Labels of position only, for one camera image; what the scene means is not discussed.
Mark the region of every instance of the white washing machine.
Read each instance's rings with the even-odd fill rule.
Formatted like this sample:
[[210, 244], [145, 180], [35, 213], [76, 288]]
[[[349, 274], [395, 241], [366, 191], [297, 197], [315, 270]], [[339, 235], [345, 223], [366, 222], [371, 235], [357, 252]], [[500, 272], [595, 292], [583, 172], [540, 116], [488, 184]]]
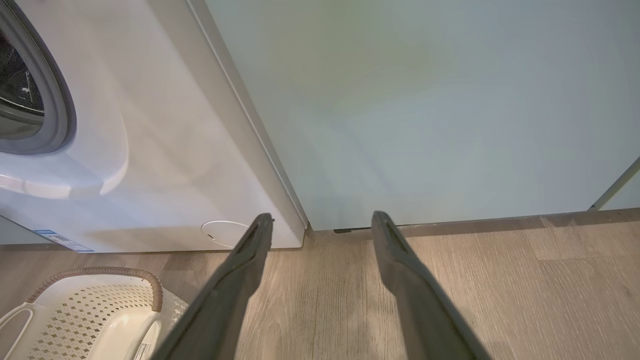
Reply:
[[0, 215], [80, 252], [307, 224], [186, 0], [0, 0]]

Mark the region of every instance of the washing machine door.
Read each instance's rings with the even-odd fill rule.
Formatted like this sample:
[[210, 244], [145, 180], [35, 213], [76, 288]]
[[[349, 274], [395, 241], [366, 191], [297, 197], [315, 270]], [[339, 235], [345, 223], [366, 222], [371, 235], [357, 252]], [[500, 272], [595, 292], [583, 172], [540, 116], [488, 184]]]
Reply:
[[123, 178], [120, 108], [66, 1], [0, 0], [0, 189], [70, 199]]

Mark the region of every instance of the barcode label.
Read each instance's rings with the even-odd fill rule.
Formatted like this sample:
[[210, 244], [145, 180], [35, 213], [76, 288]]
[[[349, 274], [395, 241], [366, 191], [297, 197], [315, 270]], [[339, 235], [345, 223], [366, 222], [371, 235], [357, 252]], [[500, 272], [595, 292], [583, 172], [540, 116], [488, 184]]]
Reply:
[[147, 360], [149, 357], [149, 349], [151, 349], [151, 344], [142, 343], [138, 347], [138, 351], [136, 352], [136, 356], [133, 357], [133, 360]]
[[33, 232], [76, 252], [95, 252], [92, 249], [89, 249], [84, 245], [80, 245], [73, 240], [69, 240], [51, 230], [34, 230]]

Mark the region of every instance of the laundry basket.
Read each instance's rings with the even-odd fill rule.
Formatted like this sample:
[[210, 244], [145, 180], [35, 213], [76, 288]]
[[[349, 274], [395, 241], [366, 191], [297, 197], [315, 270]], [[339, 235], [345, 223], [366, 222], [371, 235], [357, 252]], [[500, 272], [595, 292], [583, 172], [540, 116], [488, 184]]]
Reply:
[[186, 307], [150, 272], [63, 271], [0, 319], [29, 315], [5, 360], [146, 360]]

